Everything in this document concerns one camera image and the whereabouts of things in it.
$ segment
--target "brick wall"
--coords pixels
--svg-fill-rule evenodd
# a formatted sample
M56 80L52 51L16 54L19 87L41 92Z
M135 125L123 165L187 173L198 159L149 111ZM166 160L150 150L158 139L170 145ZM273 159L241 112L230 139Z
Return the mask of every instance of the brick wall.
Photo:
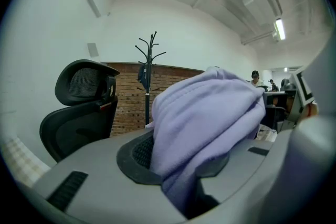
M116 77L118 106L111 135L119 135L144 128L145 91L137 89L137 87L143 89L142 84L138 82L140 65L131 63L109 63L108 65L120 71L120 75ZM152 107L154 98L170 85L200 73L202 73L202 71L176 67L153 66L151 88L160 88L160 90L150 91L150 106Z

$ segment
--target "coat rack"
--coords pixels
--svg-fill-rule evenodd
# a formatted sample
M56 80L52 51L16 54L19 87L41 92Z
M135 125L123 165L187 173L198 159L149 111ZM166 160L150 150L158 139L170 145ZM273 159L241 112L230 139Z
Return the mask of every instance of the coat rack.
M147 41L139 38L141 41L143 41L147 44L147 47L148 47L147 55L137 45L135 46L146 57L146 62L145 63L139 61L139 63L143 64L143 68L144 68L143 71L144 71L144 74L145 74L145 82L146 82L146 83L144 83L145 89L141 89L141 88L138 87L139 90L142 90L142 91L145 90L146 91L146 94L145 94L145 122L146 122L146 125L149 124L149 97L150 97L149 90L156 91L156 90L160 89L160 88L157 88L157 89L152 89L151 88L152 62L157 56L163 55L163 54L166 53L166 51L165 51L165 52L163 52L161 54L158 54L158 55L156 55L152 58L153 46L154 45L159 45L158 43L153 44L155 35L156 35L156 31L155 31L154 35L153 34L151 35L151 41L150 41L149 44L147 43Z

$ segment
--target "lavender hoodie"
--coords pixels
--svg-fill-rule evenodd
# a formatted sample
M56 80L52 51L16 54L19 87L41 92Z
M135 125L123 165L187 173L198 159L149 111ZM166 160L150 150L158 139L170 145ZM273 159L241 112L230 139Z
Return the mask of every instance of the lavender hoodie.
M220 68L170 86L152 106L154 148L150 170L181 212L196 181L195 169L253 138L265 115L264 89Z

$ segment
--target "fluorescent light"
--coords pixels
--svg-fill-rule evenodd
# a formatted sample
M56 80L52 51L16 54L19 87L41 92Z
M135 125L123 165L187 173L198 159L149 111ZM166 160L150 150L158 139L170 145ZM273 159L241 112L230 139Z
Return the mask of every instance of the fluorescent light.
M281 40L284 40L286 39L286 36L285 36L285 29L284 29L284 25L282 23L282 20L281 19L277 19L275 21L275 24L277 25L277 29L278 29L278 32L279 32L279 36L280 36L280 39Z

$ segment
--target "black vent grille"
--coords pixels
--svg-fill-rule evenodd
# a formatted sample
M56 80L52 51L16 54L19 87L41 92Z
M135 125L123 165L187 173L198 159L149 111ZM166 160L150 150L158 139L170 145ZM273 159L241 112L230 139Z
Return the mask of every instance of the black vent grille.
M48 198L48 202L61 211L65 211L84 183L88 174L73 171Z
M82 68L71 79L69 92L76 97L94 97L100 81L101 76L98 70Z
M149 169L151 166L152 151L154 146L153 136L137 145L133 150L134 160L141 166Z

